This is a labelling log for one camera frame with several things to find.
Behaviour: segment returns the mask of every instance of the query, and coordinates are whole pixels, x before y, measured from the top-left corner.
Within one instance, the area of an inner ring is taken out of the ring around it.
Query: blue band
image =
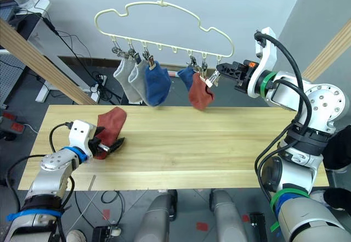
[[[55,210],[49,210],[49,209],[28,209],[28,210],[24,210],[18,213],[11,213],[9,214],[6,219],[7,221],[14,221],[17,217],[20,216],[27,216],[27,215],[36,215],[37,213],[40,213],[42,215],[52,215],[52,216],[57,216],[57,217],[61,217],[62,213],[59,211],[55,211]]]
[[[75,154],[78,155],[78,157],[79,157],[81,162],[84,162],[84,161],[88,160],[88,155],[86,155],[85,153],[80,152],[78,149],[76,149],[74,147],[66,146],[66,147],[63,147],[63,149],[67,149],[67,150],[73,151]]]
[[[287,200],[299,198],[299,197],[304,197],[304,196],[299,195],[299,194],[292,194],[292,193],[282,194],[279,197],[277,203],[275,204],[275,215],[278,217],[280,208],[283,205],[283,203],[285,203]]]

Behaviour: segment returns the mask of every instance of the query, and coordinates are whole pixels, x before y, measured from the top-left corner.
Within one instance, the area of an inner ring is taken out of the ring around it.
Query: wooden table
[[[55,125],[75,119],[96,124],[112,108],[51,105],[31,155],[51,153],[48,135]],[[77,190],[88,190],[93,178],[91,190],[258,187],[256,156],[295,115],[280,108],[121,108],[128,114],[120,133],[123,148],[106,160],[81,164],[73,172]],[[56,149],[68,145],[68,134],[66,127],[55,131]],[[19,189],[29,189],[39,161],[29,159]],[[323,165],[315,185],[329,185]]]

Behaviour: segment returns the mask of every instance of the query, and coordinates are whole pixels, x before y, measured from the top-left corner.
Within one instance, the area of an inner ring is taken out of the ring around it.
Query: red sock
[[[107,147],[114,144],[120,131],[123,127],[124,122],[126,121],[127,113],[118,107],[110,110],[105,114],[101,114],[98,117],[97,127],[105,127],[96,137],[101,139],[101,143]],[[103,160],[107,156],[107,153],[104,151],[99,153],[94,158],[98,160]]]
[[[200,74],[193,74],[193,85],[189,91],[189,101],[195,109],[204,110],[214,101],[214,94],[200,79]]]

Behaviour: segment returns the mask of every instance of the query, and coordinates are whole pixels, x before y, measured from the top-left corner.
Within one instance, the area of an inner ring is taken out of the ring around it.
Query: black cable
[[[310,122],[311,117],[312,117],[312,106],[311,106],[311,102],[309,101],[308,97],[307,97],[306,94],[303,92],[303,90],[299,89],[297,86],[295,86],[293,83],[289,82],[288,80],[278,79],[278,80],[275,80],[273,84],[276,86],[277,83],[278,83],[278,84],[285,85],[285,86],[289,87],[290,89],[294,90],[296,93],[299,94],[300,99],[302,99],[303,102],[305,103],[306,109],[307,109],[307,115],[306,115],[305,122],[304,122],[304,124],[302,125],[301,130],[299,131],[299,134],[300,134],[300,135],[304,135],[305,132],[306,132],[307,129],[308,129],[308,125],[309,125],[309,122]]]
[[[7,187],[10,188],[12,196],[14,197],[14,200],[16,203],[16,213],[18,213],[21,210],[21,205],[20,205],[20,199],[18,198],[18,195],[17,195],[15,189],[13,188],[13,186],[10,183],[10,174],[11,174],[13,168],[16,165],[18,165],[20,162],[25,161],[25,160],[30,159],[30,158],[44,157],[44,156],[45,155],[31,155],[31,156],[23,157],[23,158],[19,159],[18,161],[16,161],[6,172],[5,180],[6,180]]]
[[[312,116],[312,106],[311,106],[311,103],[308,99],[308,97],[306,96],[306,94],[304,92],[302,92],[297,86],[295,86],[293,83],[290,83],[288,82],[287,80],[282,80],[282,79],[279,79],[279,80],[276,80],[274,81],[274,85],[276,86],[277,84],[282,84],[282,85],[285,85],[285,86],[288,86],[290,89],[294,90],[296,93],[299,94],[300,98],[302,98],[303,102],[305,103],[306,105],[306,108],[307,108],[307,115],[306,115],[306,119],[305,119],[305,122],[300,130],[300,134],[301,135],[304,135],[305,132],[307,131],[308,129],[308,125],[309,125],[309,122],[311,120],[311,116]],[[279,135],[282,137],[282,135],[284,135],[284,133],[289,129],[290,125],[288,125],[283,131],[282,133]],[[288,148],[291,148],[293,147],[298,141],[297,140],[294,140],[292,143],[282,147],[282,148],[278,148],[276,149],[275,151],[272,151],[270,154],[268,154],[267,156],[265,156],[262,161],[259,163],[258,165],[258,168],[256,169],[256,166],[257,166],[257,163],[256,161],[258,162],[258,160],[255,161],[255,171],[256,171],[256,174],[257,174],[257,178],[258,178],[258,183],[264,193],[264,195],[266,196],[267,200],[270,201],[270,195],[269,195],[269,192],[264,188],[263,186],[263,182],[262,182],[262,178],[261,178],[261,169],[264,165],[264,163],[269,159],[271,158],[273,155],[283,151],[283,150],[286,150]]]
[[[65,233],[64,233],[64,230],[62,228],[62,222],[61,222],[61,218],[60,217],[57,218],[57,226],[59,228],[61,242],[66,242]]]
[[[73,53],[73,55],[75,56],[75,58],[78,60],[78,62],[81,64],[81,66],[84,68],[84,70],[88,73],[88,75],[94,80],[94,76],[89,72],[89,70],[86,68],[86,66],[83,64],[83,62],[81,62],[80,58],[77,56],[77,54],[73,51],[73,49],[66,43],[66,41],[60,36],[60,35],[57,35],[61,41],[63,41],[63,43],[68,47],[68,49]]]
[[[110,191],[104,191],[103,194],[102,194],[101,197],[100,197],[101,202],[102,202],[103,204],[110,204],[110,203],[116,201],[117,198],[120,198],[120,200],[121,200],[121,213],[120,213],[120,217],[118,218],[117,223],[114,224],[114,226],[117,226],[117,227],[118,227],[118,225],[120,224],[120,221],[121,221],[121,219],[122,219],[123,213],[124,213],[124,204],[123,204],[123,198],[122,198],[123,196],[122,196],[122,194],[121,194],[120,191],[114,190],[113,192],[115,192],[116,195],[115,195],[110,201],[106,201],[106,200],[104,199],[104,195],[105,195],[107,192],[110,192]]]
[[[68,193],[68,196],[66,198],[66,200],[62,203],[61,207],[62,209],[64,209],[64,207],[66,206],[66,204],[68,203],[68,201],[70,200],[72,194],[73,194],[73,191],[75,190],[75,180],[73,179],[72,176],[69,177],[69,179],[71,180],[71,190],[70,192]]]
[[[54,144],[53,144],[53,133],[54,131],[59,128],[59,127],[62,127],[62,126],[66,126],[66,123],[62,123],[62,124],[58,124],[57,126],[53,127],[53,129],[50,131],[50,134],[49,134],[49,144],[50,144],[50,147],[51,147],[51,151],[53,153],[56,152],[55,148],[54,148]]]
[[[77,209],[79,214],[83,217],[83,219],[91,226],[91,228],[94,229],[94,226],[89,222],[89,220],[86,219],[86,217],[82,214],[82,211],[79,207],[78,201],[77,201],[77,192],[75,192],[75,200],[76,200],[76,205],[77,205]]]
[[[24,70],[25,70],[25,69],[20,68],[20,67],[18,67],[18,66],[8,64],[8,63],[6,63],[5,61],[3,61],[3,60],[1,60],[1,59],[0,59],[0,62],[3,63],[3,64],[6,64],[6,65],[8,65],[8,66],[11,66],[11,67],[13,67],[13,68],[20,69],[20,70],[22,70],[22,72],[24,72]],[[30,75],[30,76],[34,76],[34,77],[36,78],[36,80],[37,80],[39,83],[41,83],[42,85],[44,85],[44,86],[47,88],[47,90],[49,91],[49,93],[51,94],[51,96],[52,96],[53,98],[58,98],[58,97],[61,97],[62,95],[64,95],[65,97],[67,97],[64,93],[60,93],[60,94],[58,94],[58,95],[54,95],[54,94],[53,94],[53,91],[51,91],[51,90],[49,89],[49,87],[48,87],[47,85],[45,85],[45,83],[44,83],[43,81],[40,80],[40,79],[41,79],[40,75],[34,75],[34,74],[31,74],[31,73],[25,73],[25,74]]]
[[[69,37],[71,38],[72,40],[72,36],[76,37],[77,40],[79,41],[79,43],[81,43],[81,45],[83,45],[85,47],[85,49],[87,50],[88,54],[89,54],[89,58],[90,58],[90,66],[93,65],[93,58],[92,58],[92,55],[90,54],[90,51],[88,49],[88,47],[79,39],[79,37],[77,35],[71,35],[70,33],[68,32],[64,32],[64,31],[58,31],[58,32],[63,32],[65,34],[67,34],[67,36],[61,36],[61,37]]]
[[[270,148],[273,147],[273,145],[279,141],[279,139],[281,137],[283,137],[283,135],[293,126],[293,123],[290,123],[289,125],[287,125],[283,130],[282,132],[267,146],[267,148],[265,148],[256,158],[256,160],[254,161],[254,171],[255,173],[257,173],[257,165],[258,165],[258,162],[259,160],[263,157],[264,154],[266,154]]]
[[[112,191],[112,192],[115,192],[115,194],[116,194],[115,197],[113,197],[110,201],[106,201],[106,200],[104,199],[104,195],[105,195],[107,192],[110,192],[110,191],[104,191],[103,194],[102,194],[101,197],[100,197],[101,202],[102,202],[103,204],[110,204],[110,203],[114,202],[114,201],[118,198],[119,191],[114,190],[114,191]]]
[[[281,148],[278,148],[274,151],[272,151],[270,154],[268,154],[267,156],[265,156],[262,161],[259,163],[258,165],[258,170],[257,170],[257,179],[258,179],[258,183],[259,183],[259,186],[261,187],[261,190],[263,191],[265,197],[267,198],[268,202],[270,202],[271,198],[270,198],[270,195],[269,195],[269,192],[265,189],[264,185],[263,185],[263,182],[262,182],[262,178],[261,178],[261,169],[264,165],[264,163],[270,158],[272,157],[273,155],[281,152],[281,151],[284,151],[288,148],[291,148],[293,147],[298,141],[297,140],[294,140],[292,143],[289,143],[288,145],[285,145],[284,147],[281,147]]]
[[[302,92],[304,92],[301,72],[300,72],[300,70],[298,68],[298,65],[297,65],[295,59],[292,57],[290,52],[285,48],[285,46],[281,42],[279,42],[277,39],[275,39],[274,37],[271,37],[270,35],[266,35],[266,34],[261,33],[259,31],[257,31],[254,34],[254,38],[255,38],[256,41],[261,41],[261,42],[262,42],[262,39],[270,41],[272,44],[274,44],[283,53],[283,55],[289,61],[290,65],[292,67],[292,70],[293,70],[293,72],[295,74],[295,77],[296,77],[296,80],[297,80],[297,86],[299,87],[299,89],[301,89]],[[300,100],[299,100],[296,120],[298,120],[300,118],[301,112],[302,112],[302,98],[300,98]]]
[[[42,11],[46,12],[46,13],[47,13],[47,15],[48,15],[49,20],[51,21],[50,14],[48,13],[48,11],[47,11],[47,10],[45,10],[45,9],[38,8],[38,7],[37,7],[37,5],[38,5],[38,2],[39,2],[39,1],[40,1],[40,0],[37,0],[36,4],[34,4],[34,8],[36,8],[36,9],[38,9],[38,10],[42,10]]]

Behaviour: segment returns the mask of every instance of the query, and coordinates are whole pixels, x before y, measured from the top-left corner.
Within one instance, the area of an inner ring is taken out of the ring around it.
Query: white hanger
[[[218,32],[219,34],[223,35],[230,43],[231,45],[231,53],[230,54],[227,54],[227,55],[224,55],[224,54],[216,54],[216,53],[210,53],[210,52],[205,52],[205,51],[201,51],[201,50],[194,50],[194,49],[190,49],[190,48],[184,48],[184,47],[179,47],[179,46],[172,46],[170,44],[164,44],[164,43],[158,43],[158,42],[153,42],[153,41],[147,41],[147,40],[142,40],[142,39],[137,39],[137,38],[132,38],[132,37],[128,37],[128,36],[121,36],[121,35],[114,35],[114,34],[111,34],[111,33],[107,33],[107,32],[104,32],[103,30],[101,30],[101,28],[99,27],[99,24],[98,24],[98,17],[100,17],[100,15],[104,14],[104,13],[110,13],[110,12],[114,12],[116,13],[119,17],[126,17],[129,15],[129,10],[128,8],[131,7],[131,6],[135,6],[135,5],[144,5],[144,4],[151,4],[151,5],[159,5],[159,6],[162,6],[162,7],[173,7],[173,8],[176,8],[176,9],[179,9],[179,10],[182,10],[188,14],[190,14],[191,16],[195,17],[197,19],[197,25],[198,27],[200,28],[200,30],[204,31],[204,32],[210,32],[211,30],[214,30],[216,32]],[[110,36],[112,41],[113,42],[116,42],[117,39],[116,38],[123,38],[125,39],[129,45],[132,45],[132,41],[138,41],[138,42],[141,42],[143,47],[144,48],[147,48],[147,45],[148,44],[155,44],[159,50],[162,50],[162,47],[170,47],[172,49],[172,51],[174,53],[177,53],[178,50],[184,50],[188,53],[188,55],[192,55],[193,52],[195,53],[201,53],[202,54],[202,58],[203,59],[206,59],[208,55],[212,55],[212,56],[215,56],[217,58],[217,62],[219,63],[220,60],[222,59],[222,57],[231,57],[233,54],[234,54],[234,44],[232,42],[232,40],[230,39],[230,37],[223,31],[217,29],[216,27],[209,27],[209,28],[204,28],[201,26],[201,19],[199,16],[197,16],[195,13],[187,10],[187,9],[184,9],[178,5],[175,5],[175,4],[172,4],[172,3],[168,3],[168,2],[164,2],[163,0],[160,0],[160,1],[157,1],[157,2],[131,2],[131,3],[128,3],[126,4],[126,6],[124,7],[124,9],[126,10],[126,13],[124,14],[121,14],[119,13],[116,9],[107,9],[107,10],[102,10],[100,12],[98,12],[96,15],[95,15],[95,18],[94,18],[94,22],[95,22],[95,26],[96,28],[98,29],[99,32],[101,32],[103,35],[107,35],[107,36]]]

